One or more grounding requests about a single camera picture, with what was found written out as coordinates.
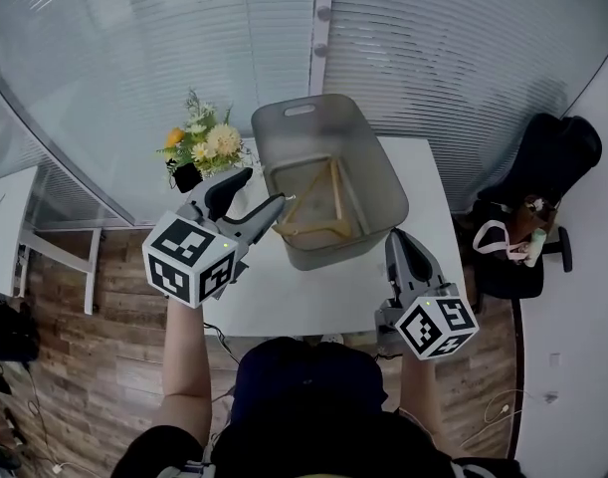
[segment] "white wall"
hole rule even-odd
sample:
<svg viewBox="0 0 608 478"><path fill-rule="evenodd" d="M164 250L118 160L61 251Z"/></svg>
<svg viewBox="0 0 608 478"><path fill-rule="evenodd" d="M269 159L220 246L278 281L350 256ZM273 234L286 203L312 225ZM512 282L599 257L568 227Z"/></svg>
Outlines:
<svg viewBox="0 0 608 478"><path fill-rule="evenodd" d="M599 478L608 470L608 60L571 115L603 142L599 165L562 201L574 269L545 258L544 291L522 302L526 399L516 458L530 478ZM560 366L549 355L560 353Z"/></svg>

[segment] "black handle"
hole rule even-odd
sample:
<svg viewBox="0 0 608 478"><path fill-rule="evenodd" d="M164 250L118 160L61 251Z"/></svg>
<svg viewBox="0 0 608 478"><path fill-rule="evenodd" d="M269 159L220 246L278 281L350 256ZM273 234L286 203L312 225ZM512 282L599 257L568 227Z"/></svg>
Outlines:
<svg viewBox="0 0 608 478"><path fill-rule="evenodd" d="M558 227L559 240L555 243L548 243L542 247L542 253L549 255L552 253L562 254L562 267L565 273L573 271L573 254L571 253L571 240L569 233L564 227Z"/></svg>
<svg viewBox="0 0 608 478"><path fill-rule="evenodd" d="M225 216L233 203L235 193L242 189L253 175L253 168L242 170L228 179L216 184L204 195L204 205L209 210L209 218L217 221Z"/></svg>
<svg viewBox="0 0 608 478"><path fill-rule="evenodd" d="M429 284L434 274L430 260L407 238L405 232L398 228L393 228L390 232L394 232L399 237L408 268L414 278Z"/></svg>

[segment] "white table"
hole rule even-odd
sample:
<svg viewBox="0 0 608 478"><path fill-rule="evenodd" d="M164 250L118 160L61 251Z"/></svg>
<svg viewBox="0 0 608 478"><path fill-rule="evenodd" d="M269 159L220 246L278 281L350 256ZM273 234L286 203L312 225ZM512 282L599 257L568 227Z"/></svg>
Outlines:
<svg viewBox="0 0 608 478"><path fill-rule="evenodd" d="M101 239L101 230L93 231L89 260L81 259L69 252L36 236L30 229L24 228L25 213L32 194L34 179L38 166L32 166L17 173L0 178L0 293L14 296L16 264L18 263L18 246L25 245L21 286L19 296L25 293L27 277L27 258L33 249L58 262L77 269L87 275L85 289L85 313L90 315L94 306L94 282L96 278L96 260Z"/></svg>
<svg viewBox="0 0 608 478"><path fill-rule="evenodd" d="M447 281L465 296L465 282L450 209L427 140L380 138L409 201L399 225L436 257ZM248 189L249 210L268 197L263 181ZM360 257L313 271L295 269L282 237L270 230L251 246L250 267L204 305L204 319L231 337L326 335L374 330L374 311L392 296L384 239Z"/></svg>

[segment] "black bag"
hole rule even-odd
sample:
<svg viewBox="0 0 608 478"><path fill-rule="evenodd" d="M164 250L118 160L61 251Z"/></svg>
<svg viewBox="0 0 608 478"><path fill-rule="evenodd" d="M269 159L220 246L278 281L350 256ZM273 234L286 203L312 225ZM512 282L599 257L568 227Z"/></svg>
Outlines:
<svg viewBox="0 0 608 478"><path fill-rule="evenodd" d="M21 313L0 305L0 361L34 361L38 357L39 339L36 323L25 305Z"/></svg>

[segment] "person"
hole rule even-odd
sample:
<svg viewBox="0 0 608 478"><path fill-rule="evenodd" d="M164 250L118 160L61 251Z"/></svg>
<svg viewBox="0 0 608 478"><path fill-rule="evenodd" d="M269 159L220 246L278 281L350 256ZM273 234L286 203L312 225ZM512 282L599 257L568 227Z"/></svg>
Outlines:
<svg viewBox="0 0 608 478"><path fill-rule="evenodd" d="M164 399L113 478L171 478L202 461L212 412L203 324L201 308L169 301ZM382 411L387 395L370 355L290 338L260 344L239 364L230 424L205 476L522 477L516 461L473 458L452 444L434 363L409 351L402 359L400 407L392 413Z"/></svg>

